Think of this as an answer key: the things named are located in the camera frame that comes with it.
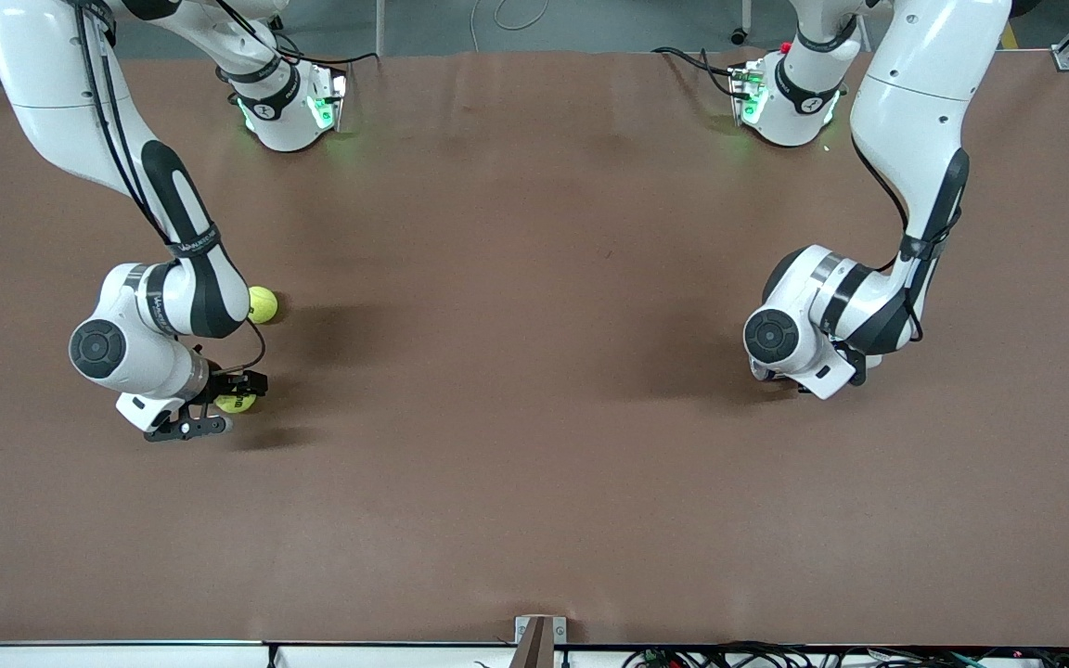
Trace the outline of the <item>brown table cover sheet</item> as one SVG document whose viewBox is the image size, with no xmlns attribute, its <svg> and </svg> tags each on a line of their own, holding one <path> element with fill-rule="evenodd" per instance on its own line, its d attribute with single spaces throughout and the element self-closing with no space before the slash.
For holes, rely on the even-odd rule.
<svg viewBox="0 0 1069 668">
<path fill-rule="evenodd" d="M 202 60 L 124 64 L 226 249 L 285 297 L 270 392 L 145 442 L 68 359 L 131 203 L 0 95 L 0 641 L 1069 646 L 1069 73 L 1002 52 L 925 338 L 828 399 L 740 329 L 786 253 L 885 263 L 843 122 L 731 125 L 646 55 L 383 59 L 276 155 Z"/>
</svg>

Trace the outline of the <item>white table edge rail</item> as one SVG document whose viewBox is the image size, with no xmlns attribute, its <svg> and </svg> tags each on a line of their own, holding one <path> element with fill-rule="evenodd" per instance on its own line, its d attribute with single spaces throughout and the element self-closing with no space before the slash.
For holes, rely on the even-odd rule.
<svg viewBox="0 0 1069 668">
<path fill-rule="evenodd" d="M 4 642 L 0 668 L 509 668 L 492 643 Z M 563 644 L 561 668 L 1069 668 L 1069 646 Z"/>
</svg>

